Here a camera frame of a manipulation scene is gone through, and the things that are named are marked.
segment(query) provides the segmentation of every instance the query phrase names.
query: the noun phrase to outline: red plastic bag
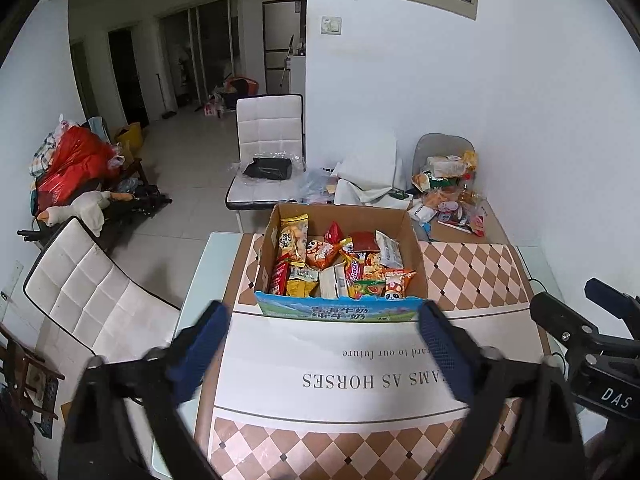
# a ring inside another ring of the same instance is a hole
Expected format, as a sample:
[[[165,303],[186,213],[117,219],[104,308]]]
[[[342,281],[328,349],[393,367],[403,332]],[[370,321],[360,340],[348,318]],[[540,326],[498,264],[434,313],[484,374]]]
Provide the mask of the red plastic bag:
[[[113,178],[119,168],[108,168],[114,151],[110,144],[87,128],[72,126],[56,146],[44,178],[37,184],[38,212],[53,205],[65,205],[73,192],[92,178]]]

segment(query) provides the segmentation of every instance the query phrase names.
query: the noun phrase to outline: yellow bag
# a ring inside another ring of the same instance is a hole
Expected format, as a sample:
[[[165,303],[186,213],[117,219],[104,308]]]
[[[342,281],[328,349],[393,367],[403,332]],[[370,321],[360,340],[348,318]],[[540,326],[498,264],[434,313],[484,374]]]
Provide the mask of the yellow bag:
[[[123,146],[128,142],[131,153],[136,155],[138,150],[142,148],[143,143],[140,123],[130,124],[126,132],[122,132],[116,136],[116,142],[121,142]]]

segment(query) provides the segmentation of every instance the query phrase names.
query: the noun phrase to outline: cardboard box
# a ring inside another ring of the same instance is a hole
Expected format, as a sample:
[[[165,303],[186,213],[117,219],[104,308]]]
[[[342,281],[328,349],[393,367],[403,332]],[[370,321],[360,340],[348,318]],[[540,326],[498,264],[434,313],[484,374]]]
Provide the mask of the cardboard box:
[[[356,231],[382,231],[397,240],[400,245],[404,268],[416,274],[407,288],[404,300],[384,298],[338,298],[326,300],[319,297],[318,288],[313,298],[291,298],[268,294],[271,270],[277,256],[278,232],[281,218],[301,214],[309,215],[308,237],[322,237],[333,221],[338,222],[345,236]],[[255,297],[265,316],[291,319],[317,319],[338,321],[396,322],[409,321],[427,297],[427,278],[422,252],[412,229],[411,219],[404,210],[366,206],[330,204],[278,204],[264,234],[260,251]]]

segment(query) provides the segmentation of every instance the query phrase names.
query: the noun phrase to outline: gray chair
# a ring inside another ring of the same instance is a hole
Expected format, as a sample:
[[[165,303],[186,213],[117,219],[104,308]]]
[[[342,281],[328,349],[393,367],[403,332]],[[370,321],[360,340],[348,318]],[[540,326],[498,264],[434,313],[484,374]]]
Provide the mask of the gray chair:
[[[446,134],[426,134],[415,145],[412,175],[420,173],[428,156],[459,155],[475,151],[473,144],[464,137]]]

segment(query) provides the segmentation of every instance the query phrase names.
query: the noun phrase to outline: yellow snack bag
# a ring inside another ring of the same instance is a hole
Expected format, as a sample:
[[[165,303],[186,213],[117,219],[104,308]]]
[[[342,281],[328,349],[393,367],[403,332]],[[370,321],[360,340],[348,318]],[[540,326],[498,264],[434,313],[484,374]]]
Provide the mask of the yellow snack bag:
[[[291,265],[306,265],[306,233],[309,228],[309,215],[280,219],[280,237],[278,238],[278,261],[287,260]]]

